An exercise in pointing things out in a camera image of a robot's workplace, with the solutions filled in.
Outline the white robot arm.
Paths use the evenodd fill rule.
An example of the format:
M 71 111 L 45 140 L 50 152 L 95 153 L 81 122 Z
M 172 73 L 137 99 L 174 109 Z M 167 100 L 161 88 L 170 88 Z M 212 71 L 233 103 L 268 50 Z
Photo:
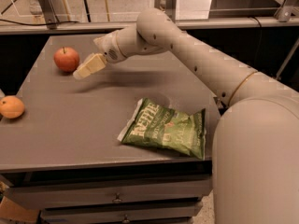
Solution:
M 95 44 L 101 56 L 81 64 L 75 78 L 169 50 L 227 105 L 213 137 L 216 224 L 299 224 L 297 91 L 182 32 L 156 8 Z

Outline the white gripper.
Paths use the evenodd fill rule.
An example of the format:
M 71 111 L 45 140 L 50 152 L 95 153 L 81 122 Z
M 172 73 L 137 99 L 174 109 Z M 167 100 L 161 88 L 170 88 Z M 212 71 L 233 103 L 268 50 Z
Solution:
M 118 32 L 114 31 L 110 34 L 97 37 L 93 40 L 93 43 L 96 47 L 98 47 L 101 54 L 93 53 L 89 55 L 73 73 L 73 77 L 75 79 L 80 80 L 100 71 L 106 67 L 107 61 L 109 63 L 119 63 L 126 60 L 126 57 L 121 53 L 121 50 L 118 46 L 117 34 Z

